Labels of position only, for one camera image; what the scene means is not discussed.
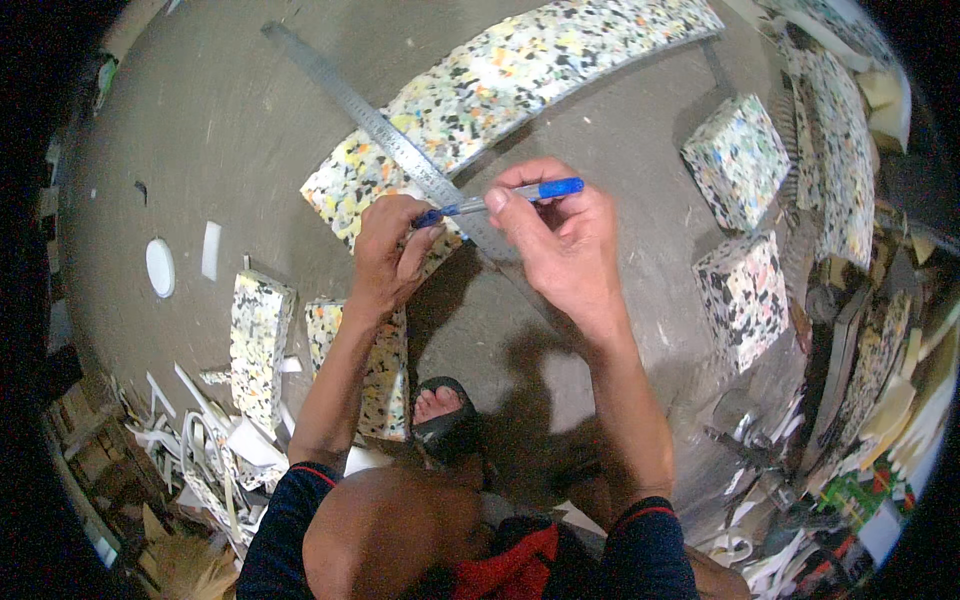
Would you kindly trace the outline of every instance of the dark shirt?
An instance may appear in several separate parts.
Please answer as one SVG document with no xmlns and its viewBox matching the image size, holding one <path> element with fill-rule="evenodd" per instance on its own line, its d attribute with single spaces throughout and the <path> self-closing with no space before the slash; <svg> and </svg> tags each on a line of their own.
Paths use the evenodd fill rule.
<svg viewBox="0 0 960 600">
<path fill-rule="evenodd" d="M 303 536 L 337 481 L 339 476 L 323 465 L 298 463 L 290 467 L 276 485 L 270 507 L 247 553 L 237 581 L 238 599 L 313 598 L 303 570 Z M 516 520 L 513 521 L 512 528 L 501 527 L 498 532 L 503 534 L 499 543 L 504 547 L 510 547 L 516 538 L 509 531 L 516 529 Z M 561 545 L 577 543 L 572 535 L 561 534 L 559 540 Z M 551 578 L 563 577 L 575 569 L 554 570 Z M 604 590 L 600 595 L 608 598 L 698 597 L 693 569 L 684 552 L 680 522 L 670 503 L 660 497 L 637 502 L 616 522 L 607 538 L 603 560 L 592 566 L 589 577 L 594 580 L 595 589 Z"/>
</svg>

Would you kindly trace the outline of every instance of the person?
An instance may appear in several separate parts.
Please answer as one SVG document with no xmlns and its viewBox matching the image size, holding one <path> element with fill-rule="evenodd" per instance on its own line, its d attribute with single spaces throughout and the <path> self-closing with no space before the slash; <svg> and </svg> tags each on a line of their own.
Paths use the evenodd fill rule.
<svg viewBox="0 0 960 600">
<path fill-rule="evenodd" d="M 530 284 L 582 335 L 604 441 L 559 483 L 608 532 L 599 560 L 549 517 L 511 516 L 495 528 L 484 517 L 483 435 L 466 391 L 448 377 L 414 394 L 414 432 L 433 469 L 343 477 L 377 327 L 410 298 L 443 232 L 410 234 L 431 206 L 393 195 L 362 214 L 343 321 L 300 411 L 292 466 L 251 543 L 238 598 L 698 597 L 699 571 L 695 581 L 669 502 L 670 430 L 621 293 L 614 201 L 590 184 L 538 206 L 511 191 L 574 176 L 556 158 L 523 162 L 500 175 L 485 203 Z M 742 595 L 745 586 L 732 588 Z"/>
</svg>

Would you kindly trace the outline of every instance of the gray floor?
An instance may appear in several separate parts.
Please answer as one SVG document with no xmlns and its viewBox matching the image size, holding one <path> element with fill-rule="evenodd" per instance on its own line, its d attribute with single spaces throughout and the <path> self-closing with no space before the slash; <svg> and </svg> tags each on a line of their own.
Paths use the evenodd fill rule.
<svg viewBox="0 0 960 600">
<path fill-rule="evenodd" d="M 173 362 L 196 375 L 228 361 L 233 276 L 245 252 L 254 268 L 297 288 L 288 352 L 304 365 L 303 303 L 348 292 L 350 257 L 298 189 L 353 126 L 260 35 L 265 21 L 284 20 L 381 105 L 457 44 L 538 4 L 411 1 L 401 8 L 378 0 L 360 9 L 347 1 L 191 0 L 155 18 L 87 126 L 61 201 L 61 261 L 87 366 L 98 363 L 148 397 L 149 370 L 185 409 L 192 399 Z M 728 26 L 715 48 L 734 86 L 768 102 L 779 77 L 768 44 L 726 5 L 713 5 Z M 667 410 L 703 407 L 729 385 L 711 366 L 690 272 L 723 233 L 678 153 L 722 99 L 699 45 L 672 50 L 580 90 L 458 180 L 478 193 L 505 166 L 553 154 L 621 199 L 624 292 Z M 148 186 L 146 206 L 135 180 Z M 215 283 L 200 273 L 207 220 L 224 228 Z M 175 257 L 177 291 L 167 300 L 154 295 L 144 268 L 155 236 Z M 458 377 L 490 415 L 494 461 L 510 492 L 549 501 L 546 479 L 567 446 L 594 426 L 586 367 L 553 345 L 509 282 L 467 250 L 420 289 L 409 313 L 415 375 Z M 309 383 L 306 372 L 285 376 L 295 414 Z M 227 387 L 204 390 L 229 406 Z M 732 456 L 708 444 L 678 436 L 676 500 L 688 518 L 736 470 Z"/>
</svg>

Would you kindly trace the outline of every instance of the steel ruler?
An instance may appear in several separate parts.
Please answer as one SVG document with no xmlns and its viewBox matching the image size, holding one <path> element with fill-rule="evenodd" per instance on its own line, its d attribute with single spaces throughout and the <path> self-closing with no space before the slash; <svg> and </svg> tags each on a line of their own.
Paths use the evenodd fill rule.
<svg viewBox="0 0 960 600">
<path fill-rule="evenodd" d="M 351 119 L 367 132 L 403 172 L 415 181 L 437 205 L 463 203 L 466 197 L 430 159 L 394 127 L 379 110 L 345 82 L 330 61 L 283 25 L 271 21 L 263 26 L 263 35 L 278 43 L 287 58 L 314 83 L 326 91 Z M 571 323 L 546 299 L 537 293 L 523 274 L 519 254 L 480 212 L 460 215 L 454 223 L 476 244 L 491 264 L 505 275 L 547 322 L 562 334 L 570 332 Z"/>
</svg>

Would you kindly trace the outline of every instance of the left hand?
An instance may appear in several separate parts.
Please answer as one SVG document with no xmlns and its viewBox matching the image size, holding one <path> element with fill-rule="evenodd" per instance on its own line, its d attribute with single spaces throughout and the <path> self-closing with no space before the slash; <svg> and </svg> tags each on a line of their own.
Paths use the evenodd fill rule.
<svg viewBox="0 0 960 600">
<path fill-rule="evenodd" d="M 417 289 L 420 265 L 443 225 L 417 229 L 407 238 L 410 223 L 433 208 L 410 196 L 381 196 L 360 215 L 360 234 L 353 248 L 356 257 L 353 291 L 348 312 L 384 321 Z"/>
</svg>

